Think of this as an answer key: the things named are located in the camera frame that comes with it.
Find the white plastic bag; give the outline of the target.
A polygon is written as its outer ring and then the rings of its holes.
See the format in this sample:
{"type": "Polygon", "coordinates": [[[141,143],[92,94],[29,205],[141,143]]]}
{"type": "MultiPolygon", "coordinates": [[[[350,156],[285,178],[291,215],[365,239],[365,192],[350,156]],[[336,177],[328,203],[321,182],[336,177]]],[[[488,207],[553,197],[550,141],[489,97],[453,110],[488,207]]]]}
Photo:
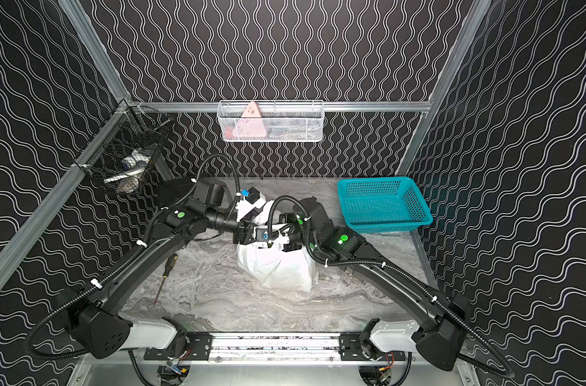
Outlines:
{"type": "Polygon", "coordinates": [[[263,212],[250,222],[257,225],[257,241],[249,245],[238,244],[238,265],[261,285],[270,289],[308,292],[318,282],[318,270],[305,246],[285,253],[274,243],[274,231],[285,224],[299,224],[302,219],[295,213],[275,211],[272,230],[267,227],[273,201],[266,199],[263,212]]]}

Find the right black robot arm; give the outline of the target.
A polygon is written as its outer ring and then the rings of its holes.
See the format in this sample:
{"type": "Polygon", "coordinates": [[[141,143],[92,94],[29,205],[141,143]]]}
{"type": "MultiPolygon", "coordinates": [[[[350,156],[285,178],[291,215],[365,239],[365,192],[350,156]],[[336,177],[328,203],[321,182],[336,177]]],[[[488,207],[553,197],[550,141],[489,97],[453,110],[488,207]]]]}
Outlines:
{"type": "Polygon", "coordinates": [[[349,227],[336,227],[317,199],[298,200],[292,196],[275,199],[267,217],[269,240],[276,237],[274,216],[278,205],[293,205],[295,225],[301,228],[303,247],[311,259],[326,267],[351,269],[406,310],[418,324],[411,334],[416,351],[435,368],[450,371],[457,360],[465,361],[490,374],[512,379],[513,367],[499,349],[479,334],[466,316],[468,302],[458,302],[442,291],[416,279],[391,262],[360,233],[349,227]],[[461,352],[471,336],[487,349],[500,364],[498,368],[461,352]]]}

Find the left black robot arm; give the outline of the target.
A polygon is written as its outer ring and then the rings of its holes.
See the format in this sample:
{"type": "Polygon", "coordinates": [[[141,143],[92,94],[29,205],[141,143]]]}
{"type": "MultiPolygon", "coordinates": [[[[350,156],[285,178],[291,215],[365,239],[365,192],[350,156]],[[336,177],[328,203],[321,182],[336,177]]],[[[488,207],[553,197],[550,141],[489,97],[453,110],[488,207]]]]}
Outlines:
{"type": "Polygon", "coordinates": [[[80,290],[61,293],[57,307],[28,332],[25,351],[34,359],[65,360],[86,354],[101,359],[122,349],[134,323],[119,312],[146,278],[207,229],[232,233],[240,241],[240,233],[259,214],[261,193],[242,188],[238,173],[233,174],[233,181],[234,191],[218,179],[201,175],[168,181],[160,208],[135,246],[80,290]],[[66,332],[82,349],[59,354],[37,350],[34,339],[55,318],[63,319],[66,332]]]}

